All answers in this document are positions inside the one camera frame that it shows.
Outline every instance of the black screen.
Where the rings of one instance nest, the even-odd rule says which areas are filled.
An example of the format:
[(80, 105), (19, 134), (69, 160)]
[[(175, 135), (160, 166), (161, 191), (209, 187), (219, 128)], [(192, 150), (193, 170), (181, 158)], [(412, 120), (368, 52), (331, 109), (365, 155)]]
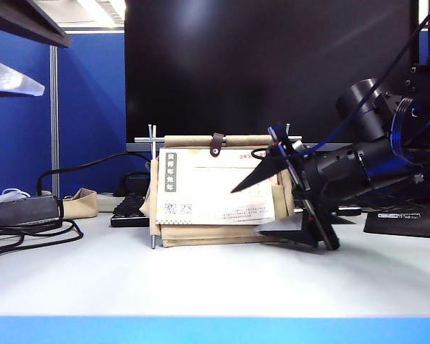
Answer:
[[(379, 76), (417, 24), (418, 1), (129, 0), (127, 142), (148, 136), (263, 134), (318, 142), (337, 98)], [(388, 83), (401, 92), (417, 45)], [(336, 142), (350, 142), (349, 133)]]

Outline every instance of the ceiling light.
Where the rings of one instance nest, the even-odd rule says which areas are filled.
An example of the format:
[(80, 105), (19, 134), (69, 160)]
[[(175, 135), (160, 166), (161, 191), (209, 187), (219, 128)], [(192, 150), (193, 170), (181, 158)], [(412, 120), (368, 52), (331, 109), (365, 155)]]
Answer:
[(104, 27), (114, 27), (115, 22), (110, 18), (110, 16), (103, 10), (101, 5), (99, 5), (96, 0), (78, 0), (81, 6), (95, 18), (95, 20), (103, 25)]
[(124, 0), (110, 0), (110, 3), (112, 4), (116, 13), (118, 13), (121, 19), (124, 20), (124, 12), (126, 10), (126, 4)]

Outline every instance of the paper card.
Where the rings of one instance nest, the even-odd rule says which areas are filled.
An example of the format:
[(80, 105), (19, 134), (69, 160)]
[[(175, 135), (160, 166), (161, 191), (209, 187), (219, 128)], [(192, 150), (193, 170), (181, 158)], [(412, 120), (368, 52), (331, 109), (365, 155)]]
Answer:
[(247, 148), (162, 148), (159, 155), (157, 224), (264, 224), (275, 220), (273, 178), (237, 193), (231, 190), (260, 160)]

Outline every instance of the beige pouch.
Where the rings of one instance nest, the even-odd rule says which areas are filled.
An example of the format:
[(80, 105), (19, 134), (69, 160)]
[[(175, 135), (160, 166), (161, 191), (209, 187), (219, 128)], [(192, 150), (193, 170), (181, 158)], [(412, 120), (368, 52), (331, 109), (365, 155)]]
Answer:
[[(251, 144), (267, 144), (270, 140), (268, 135), (247, 135), (233, 136), (236, 140), (228, 140), (228, 146), (246, 146)], [(211, 136), (207, 137), (188, 137), (188, 136), (166, 136), (166, 147), (169, 146), (193, 146), (209, 145)], [(146, 216), (150, 218), (150, 235), (158, 235), (163, 240), (164, 247), (180, 245), (204, 245), (204, 244), (234, 244), (247, 242), (278, 242), (283, 239), (271, 236), (258, 236), (253, 234), (254, 226), (212, 226), (212, 225), (159, 225), (156, 224), (156, 202), (158, 193), (158, 165), (157, 159), (151, 161), (150, 167), (150, 187), (148, 189), (145, 203), (140, 208)], [(274, 211), (276, 219), (292, 214), (293, 197), (292, 182), (290, 174), (283, 171), (277, 174), (277, 180), (280, 185), (272, 187), (272, 196), (274, 200)]]
[(83, 219), (99, 214), (97, 192), (81, 188), (70, 199), (64, 199), (64, 219)]

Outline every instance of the keyboard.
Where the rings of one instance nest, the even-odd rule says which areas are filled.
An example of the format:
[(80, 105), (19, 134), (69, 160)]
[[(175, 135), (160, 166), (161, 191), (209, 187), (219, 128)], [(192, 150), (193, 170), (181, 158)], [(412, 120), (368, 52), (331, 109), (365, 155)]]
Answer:
[(113, 210), (110, 219), (112, 227), (149, 227), (150, 220), (139, 208), (144, 202), (143, 196), (129, 195)]

